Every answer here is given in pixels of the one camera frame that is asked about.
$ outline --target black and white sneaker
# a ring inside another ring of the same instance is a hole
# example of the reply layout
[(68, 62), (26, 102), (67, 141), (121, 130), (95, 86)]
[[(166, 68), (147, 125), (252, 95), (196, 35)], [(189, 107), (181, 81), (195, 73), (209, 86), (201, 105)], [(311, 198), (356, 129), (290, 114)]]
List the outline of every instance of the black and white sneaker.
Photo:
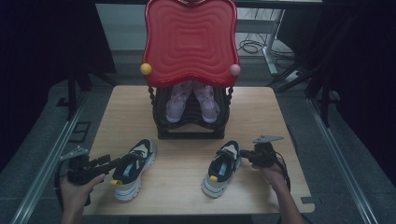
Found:
[(154, 163), (156, 153), (153, 142), (142, 139), (121, 158), (111, 181), (116, 199), (129, 201), (137, 195), (142, 185), (141, 175)]
[(224, 193), (228, 181), (241, 163), (236, 141), (229, 141), (216, 154), (201, 185), (202, 191), (213, 198)]

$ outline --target wooden board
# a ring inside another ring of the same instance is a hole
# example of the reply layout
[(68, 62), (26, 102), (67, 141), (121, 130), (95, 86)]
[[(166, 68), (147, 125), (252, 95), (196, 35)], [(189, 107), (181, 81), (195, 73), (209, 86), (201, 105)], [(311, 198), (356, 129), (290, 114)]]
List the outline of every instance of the wooden board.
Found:
[(118, 86), (114, 89), (95, 137), (91, 159), (110, 154), (122, 157), (142, 138), (156, 143), (157, 159), (142, 175), (142, 188), (128, 203), (114, 199), (109, 182), (95, 187), (92, 204), (85, 215), (215, 215), (277, 213), (274, 192), (260, 173), (243, 159), (225, 193), (217, 199), (205, 196), (201, 182), (219, 148), (236, 140), (243, 149), (253, 149), (261, 134), (281, 135), (273, 143), (284, 157), (291, 179), (291, 194), (303, 213), (313, 212), (313, 203), (274, 92), (264, 87), (234, 88), (225, 138), (215, 140), (159, 140), (146, 86)]

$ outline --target orange ball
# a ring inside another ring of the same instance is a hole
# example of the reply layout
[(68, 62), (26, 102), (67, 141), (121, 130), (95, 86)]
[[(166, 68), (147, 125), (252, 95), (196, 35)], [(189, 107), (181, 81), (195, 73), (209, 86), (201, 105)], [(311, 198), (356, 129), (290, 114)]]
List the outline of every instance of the orange ball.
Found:
[(152, 71), (152, 67), (151, 65), (149, 65), (149, 63), (143, 63), (142, 65), (140, 65), (140, 72), (143, 75), (149, 75)]

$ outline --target red plastic board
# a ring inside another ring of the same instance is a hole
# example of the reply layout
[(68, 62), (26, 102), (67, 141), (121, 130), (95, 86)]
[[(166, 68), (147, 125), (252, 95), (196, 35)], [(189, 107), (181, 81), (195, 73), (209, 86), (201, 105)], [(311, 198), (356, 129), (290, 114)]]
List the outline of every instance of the red plastic board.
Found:
[(147, 45), (142, 63), (151, 65), (149, 86), (197, 80), (232, 86), (239, 65), (235, 48), (236, 7), (231, 0), (151, 0), (146, 6)]

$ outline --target pink ball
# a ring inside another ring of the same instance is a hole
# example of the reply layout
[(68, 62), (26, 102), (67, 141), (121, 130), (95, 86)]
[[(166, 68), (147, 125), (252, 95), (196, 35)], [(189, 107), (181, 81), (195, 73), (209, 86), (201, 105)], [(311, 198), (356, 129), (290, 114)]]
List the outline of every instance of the pink ball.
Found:
[(233, 64), (230, 67), (230, 72), (233, 76), (239, 76), (239, 74), (241, 73), (241, 67), (238, 64)]

